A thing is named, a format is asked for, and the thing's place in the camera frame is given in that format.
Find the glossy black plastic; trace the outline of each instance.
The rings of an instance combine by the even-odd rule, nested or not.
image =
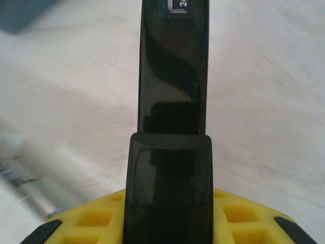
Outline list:
[[[61,220],[53,220],[45,223],[34,230],[20,244],[44,244],[61,224]]]
[[[212,177],[208,136],[134,134],[123,243],[211,244]]]
[[[290,236],[295,244],[317,244],[298,224],[282,217],[275,217],[274,220]]]
[[[143,0],[138,132],[205,134],[208,40],[208,0]]]

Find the blurry object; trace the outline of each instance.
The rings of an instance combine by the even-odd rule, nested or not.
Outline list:
[[[0,28],[16,34],[57,0],[0,0]]]

